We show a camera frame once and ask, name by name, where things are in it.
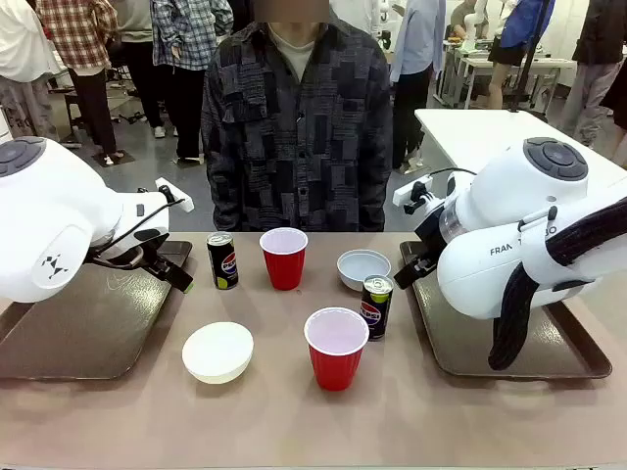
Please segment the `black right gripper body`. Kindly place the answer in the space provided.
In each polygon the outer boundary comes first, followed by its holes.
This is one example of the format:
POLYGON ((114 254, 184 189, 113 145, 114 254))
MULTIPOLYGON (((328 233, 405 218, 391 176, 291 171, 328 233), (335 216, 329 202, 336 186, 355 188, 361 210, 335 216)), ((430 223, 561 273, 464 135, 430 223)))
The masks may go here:
POLYGON ((440 230, 440 216, 443 211, 443 208, 435 209, 415 229, 415 234, 425 247, 425 252, 418 257, 420 268, 436 266, 439 256, 447 246, 440 230))

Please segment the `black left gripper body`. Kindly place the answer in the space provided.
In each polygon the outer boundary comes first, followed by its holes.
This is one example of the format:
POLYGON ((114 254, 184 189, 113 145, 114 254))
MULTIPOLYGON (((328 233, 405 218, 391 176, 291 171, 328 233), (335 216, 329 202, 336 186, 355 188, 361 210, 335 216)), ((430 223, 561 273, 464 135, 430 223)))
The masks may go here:
POLYGON ((157 279, 166 279, 171 268, 170 261, 164 258, 152 243, 142 244, 140 249, 142 251, 140 267, 157 279))

